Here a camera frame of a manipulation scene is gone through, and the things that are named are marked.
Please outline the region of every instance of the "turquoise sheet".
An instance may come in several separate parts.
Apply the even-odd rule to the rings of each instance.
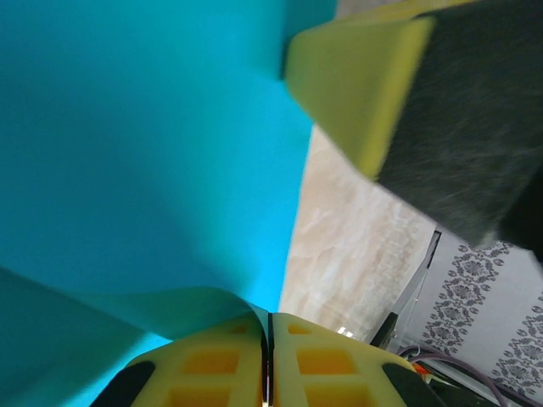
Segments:
[[[284,46],[334,7],[0,4],[0,405],[86,405],[244,307],[218,293],[277,310],[311,128]]]

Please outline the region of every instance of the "cable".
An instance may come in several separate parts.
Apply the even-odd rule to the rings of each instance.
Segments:
[[[487,376],[472,367],[470,364],[452,356],[449,356],[448,354],[420,354],[418,356],[415,356],[414,358],[409,359],[408,361],[409,363],[417,363],[421,360],[440,360],[442,362],[449,362],[454,365],[458,365],[463,369],[466,369],[467,371],[474,374],[486,387],[489,388],[495,399],[498,400],[498,404],[500,405],[500,407],[508,407],[505,397],[501,395],[495,384]]]
[[[412,357],[412,356],[410,356],[410,353],[415,352],[415,351],[417,351],[418,354],[421,354],[421,352],[425,352],[425,354],[436,354],[436,355],[444,355],[445,356],[445,354],[441,353],[437,349],[430,348],[428,346],[419,346],[419,345],[406,346],[405,348],[401,348],[396,354],[398,354],[402,358],[410,359]],[[468,371],[470,373],[470,375],[473,376],[473,378],[475,378],[478,382],[481,382],[480,376],[474,374],[473,371],[475,369],[472,366],[470,366],[469,369],[464,369],[464,370]],[[509,397],[511,397],[513,400],[516,399],[515,401],[517,401],[518,403],[524,403],[526,405],[531,405],[533,407],[542,407],[541,404],[536,403],[534,400],[528,399],[527,397],[523,396],[522,394],[514,392],[509,387],[505,387],[500,383],[496,383],[492,379],[489,379],[489,380],[491,380],[494,383],[494,385],[498,389],[500,389],[503,393],[508,394]]]

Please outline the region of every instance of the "patterned wallpaper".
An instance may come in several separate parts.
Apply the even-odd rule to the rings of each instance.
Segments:
[[[543,273],[531,253],[444,233],[406,334],[543,403]]]

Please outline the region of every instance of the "beige floor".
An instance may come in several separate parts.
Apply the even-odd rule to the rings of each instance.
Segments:
[[[386,3],[341,0],[338,15]],[[363,179],[315,129],[281,311],[372,337],[423,260],[435,224]]]

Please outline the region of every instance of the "damask pattern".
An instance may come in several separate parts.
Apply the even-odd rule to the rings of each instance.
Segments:
[[[434,304],[431,321],[426,323],[424,342],[446,354],[455,354],[462,346],[467,329],[486,300],[490,283],[498,276],[497,269],[505,264],[504,256],[510,253],[509,243],[498,242],[491,248],[476,249],[458,246],[444,281],[443,292]]]
[[[543,386],[543,293],[537,300],[492,371],[496,382],[523,396],[533,396]]]

